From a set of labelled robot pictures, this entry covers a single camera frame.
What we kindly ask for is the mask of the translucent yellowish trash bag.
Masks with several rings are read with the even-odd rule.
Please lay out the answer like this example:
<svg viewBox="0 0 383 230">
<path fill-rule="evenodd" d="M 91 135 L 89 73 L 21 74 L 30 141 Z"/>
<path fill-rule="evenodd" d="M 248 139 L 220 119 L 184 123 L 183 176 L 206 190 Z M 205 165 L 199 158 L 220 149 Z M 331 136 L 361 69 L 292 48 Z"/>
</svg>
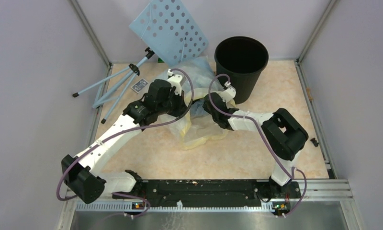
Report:
<svg viewBox="0 0 383 230">
<path fill-rule="evenodd" d="M 186 105 L 190 102 L 192 91 L 194 91 L 193 102 L 204 100 L 208 94 L 209 84 L 215 77 L 209 58 L 197 57 L 174 67 L 185 71 L 192 81 L 192 86 L 188 80 L 182 85 Z M 228 130 L 220 128 L 211 115 L 191 119 L 189 111 L 179 121 L 165 125 L 164 129 L 169 131 L 185 150 L 201 146 L 209 140 L 224 139 L 228 134 Z"/>
</svg>

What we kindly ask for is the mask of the light blue trash bag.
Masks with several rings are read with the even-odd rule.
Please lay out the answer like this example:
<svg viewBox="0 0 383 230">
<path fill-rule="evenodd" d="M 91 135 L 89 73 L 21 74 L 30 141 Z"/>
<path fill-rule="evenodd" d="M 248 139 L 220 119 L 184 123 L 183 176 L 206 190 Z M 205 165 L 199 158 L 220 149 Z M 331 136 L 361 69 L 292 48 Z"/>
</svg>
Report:
<svg viewBox="0 0 383 230">
<path fill-rule="evenodd" d="M 197 100 L 193 102 L 189 110 L 191 119 L 210 115 L 207 111 L 204 110 L 203 105 L 204 105 L 204 100 Z"/>
</svg>

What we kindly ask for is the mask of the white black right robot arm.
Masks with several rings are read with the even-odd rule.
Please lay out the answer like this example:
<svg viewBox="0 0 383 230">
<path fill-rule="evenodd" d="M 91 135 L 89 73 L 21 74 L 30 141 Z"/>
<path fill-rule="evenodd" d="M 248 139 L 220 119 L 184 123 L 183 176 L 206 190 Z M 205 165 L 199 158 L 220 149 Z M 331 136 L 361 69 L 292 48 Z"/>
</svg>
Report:
<svg viewBox="0 0 383 230">
<path fill-rule="evenodd" d="M 216 92 L 205 96 L 203 108 L 222 129 L 259 133 L 275 159 L 269 191 L 274 197 L 283 197 L 294 178 L 295 158 L 309 138 L 299 122 L 284 108 L 262 114 L 229 108 Z"/>
</svg>

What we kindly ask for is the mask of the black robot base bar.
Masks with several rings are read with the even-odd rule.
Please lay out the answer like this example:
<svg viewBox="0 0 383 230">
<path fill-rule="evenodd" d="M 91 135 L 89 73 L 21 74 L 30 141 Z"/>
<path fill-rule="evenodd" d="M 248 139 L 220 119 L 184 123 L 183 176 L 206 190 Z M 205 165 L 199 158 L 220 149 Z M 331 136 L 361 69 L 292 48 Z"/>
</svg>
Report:
<svg viewBox="0 0 383 230">
<path fill-rule="evenodd" d="M 129 195 L 144 198 L 152 207 L 260 207 L 272 201 L 301 197 L 297 182 L 279 186 L 256 179 L 237 180 L 143 180 Z"/>
</svg>

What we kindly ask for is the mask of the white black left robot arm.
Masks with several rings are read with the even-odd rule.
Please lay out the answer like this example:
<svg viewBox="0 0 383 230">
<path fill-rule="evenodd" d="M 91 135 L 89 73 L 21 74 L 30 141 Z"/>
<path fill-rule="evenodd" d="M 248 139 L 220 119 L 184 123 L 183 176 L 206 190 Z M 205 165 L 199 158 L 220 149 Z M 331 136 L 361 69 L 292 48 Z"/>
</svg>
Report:
<svg viewBox="0 0 383 230">
<path fill-rule="evenodd" d="M 68 154 L 62 159 L 58 185 L 65 184 L 85 204 L 96 201 L 110 186 L 100 172 L 118 150 L 145 129 L 160 126 L 156 123 L 160 115 L 168 114 L 177 121 L 187 113 L 184 81 L 181 75 L 153 81 L 142 98 L 130 103 L 99 139 L 75 156 Z"/>
</svg>

